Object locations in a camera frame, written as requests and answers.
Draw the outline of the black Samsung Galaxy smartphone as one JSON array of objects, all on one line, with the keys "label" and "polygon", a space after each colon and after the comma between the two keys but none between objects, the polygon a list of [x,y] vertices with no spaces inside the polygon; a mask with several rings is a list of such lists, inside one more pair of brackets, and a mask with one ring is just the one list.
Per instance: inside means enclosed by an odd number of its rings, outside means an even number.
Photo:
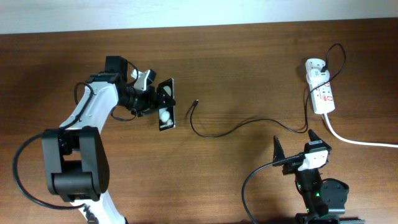
[{"label": "black Samsung Galaxy smartphone", "polygon": [[174,79],[170,78],[157,87],[159,101],[159,131],[166,131],[175,127],[175,95]]}]

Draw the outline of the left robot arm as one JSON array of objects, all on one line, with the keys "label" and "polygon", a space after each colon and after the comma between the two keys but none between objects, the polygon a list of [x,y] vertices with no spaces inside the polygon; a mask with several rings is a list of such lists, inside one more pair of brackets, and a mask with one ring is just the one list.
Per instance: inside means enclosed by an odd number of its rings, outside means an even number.
[{"label": "left robot arm", "polygon": [[70,117],[42,137],[49,192],[77,208],[89,223],[127,223],[108,192],[109,164],[101,140],[108,116],[122,106],[134,117],[159,114],[159,129],[175,127],[174,80],[152,86],[156,73],[107,56],[104,70],[83,82],[85,93]]}]

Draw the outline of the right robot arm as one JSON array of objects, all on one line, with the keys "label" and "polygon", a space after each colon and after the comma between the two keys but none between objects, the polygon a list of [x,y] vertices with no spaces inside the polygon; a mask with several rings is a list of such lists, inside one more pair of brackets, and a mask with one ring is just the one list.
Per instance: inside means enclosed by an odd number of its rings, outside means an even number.
[{"label": "right robot arm", "polygon": [[302,196],[306,213],[298,213],[294,223],[339,223],[345,213],[349,186],[337,179],[322,179],[319,169],[328,163],[331,146],[308,131],[310,141],[303,152],[285,157],[277,137],[274,137],[273,162],[282,167],[284,175],[295,176],[295,186]]}]

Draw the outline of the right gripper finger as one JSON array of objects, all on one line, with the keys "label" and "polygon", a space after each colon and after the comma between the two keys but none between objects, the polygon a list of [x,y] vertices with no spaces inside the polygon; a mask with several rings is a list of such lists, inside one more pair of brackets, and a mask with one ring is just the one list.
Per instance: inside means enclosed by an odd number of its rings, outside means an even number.
[{"label": "right gripper finger", "polygon": [[314,130],[312,130],[312,129],[308,130],[308,136],[310,138],[309,144],[322,144],[323,143],[323,140],[320,137],[318,137],[316,135],[316,133],[314,132]]},{"label": "right gripper finger", "polygon": [[274,153],[273,153],[273,166],[282,166],[284,165],[285,155],[284,150],[280,144],[279,139],[277,136],[273,137],[273,144],[274,144]]}]

